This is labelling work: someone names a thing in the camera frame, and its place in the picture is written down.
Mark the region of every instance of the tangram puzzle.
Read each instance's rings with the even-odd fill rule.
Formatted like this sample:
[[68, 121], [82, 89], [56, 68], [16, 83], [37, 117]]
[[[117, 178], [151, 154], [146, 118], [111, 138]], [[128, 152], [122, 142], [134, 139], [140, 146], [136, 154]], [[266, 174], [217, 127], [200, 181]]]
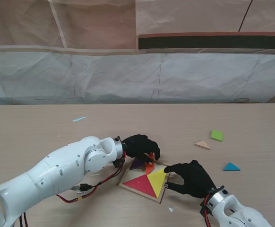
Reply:
[[146, 164], [134, 158], [119, 186], [160, 203], [165, 190], [163, 185], [169, 176], [163, 171], [165, 167], [164, 164]]

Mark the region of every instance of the tan triangle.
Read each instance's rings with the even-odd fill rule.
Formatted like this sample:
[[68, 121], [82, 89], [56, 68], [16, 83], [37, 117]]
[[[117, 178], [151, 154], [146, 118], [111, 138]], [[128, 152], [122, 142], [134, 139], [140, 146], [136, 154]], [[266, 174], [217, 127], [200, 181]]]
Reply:
[[198, 146], [198, 147], [201, 147], [201, 148], [205, 148], [207, 150], [211, 150], [211, 148], [209, 147], [209, 145], [204, 140], [196, 143], [195, 146]]

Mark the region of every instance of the wooden table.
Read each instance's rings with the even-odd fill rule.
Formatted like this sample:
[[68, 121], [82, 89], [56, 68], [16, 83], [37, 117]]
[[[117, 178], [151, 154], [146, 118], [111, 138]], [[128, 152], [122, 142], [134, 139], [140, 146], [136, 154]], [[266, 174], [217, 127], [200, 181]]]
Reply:
[[[223, 142], [210, 139], [212, 129], [224, 133]], [[275, 227], [275, 104], [0, 106], [0, 183], [85, 136], [124, 139], [138, 133], [159, 144], [162, 162], [198, 160], [216, 186], [225, 185], [243, 205], [259, 210]], [[194, 146], [201, 140], [211, 150]], [[241, 171], [223, 171], [228, 162]], [[98, 182], [113, 171], [108, 165], [84, 182]], [[116, 186], [120, 177], [76, 203], [66, 204], [55, 196], [40, 202], [27, 212], [29, 226], [205, 226], [198, 213], [199, 199], [166, 190], [157, 204]], [[75, 192], [63, 195], [77, 197]], [[218, 226], [214, 218], [211, 222]]]

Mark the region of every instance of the black glove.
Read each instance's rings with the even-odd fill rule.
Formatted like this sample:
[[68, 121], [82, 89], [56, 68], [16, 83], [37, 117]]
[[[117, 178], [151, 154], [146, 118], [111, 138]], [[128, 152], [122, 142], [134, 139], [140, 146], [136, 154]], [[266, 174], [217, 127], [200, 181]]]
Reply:
[[155, 154], [155, 159], [158, 160], [161, 156], [161, 151], [156, 142], [148, 139], [146, 135], [134, 135], [122, 141], [126, 155], [129, 157], [137, 157], [144, 162], [152, 162], [145, 153]]
[[207, 172], [196, 160], [193, 160], [189, 164], [184, 163], [167, 166], [164, 172], [175, 172], [184, 179], [184, 185], [171, 182], [166, 182], [164, 184], [165, 188], [169, 188], [181, 194], [189, 194], [193, 197], [204, 198], [208, 195], [211, 188], [216, 189]]

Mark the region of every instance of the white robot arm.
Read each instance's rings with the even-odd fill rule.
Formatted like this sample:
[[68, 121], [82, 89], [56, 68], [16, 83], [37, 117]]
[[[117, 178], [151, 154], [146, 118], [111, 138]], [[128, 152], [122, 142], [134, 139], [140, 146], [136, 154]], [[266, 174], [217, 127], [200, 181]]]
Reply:
[[17, 218], [40, 201], [71, 189], [84, 175], [123, 156], [118, 138], [85, 137], [46, 156], [36, 166], [0, 184], [0, 227], [12, 227]]
[[[237, 198], [224, 188], [219, 188], [206, 206], [220, 227], [271, 227], [261, 213], [241, 205]], [[232, 210], [233, 213], [228, 216], [225, 210]]]

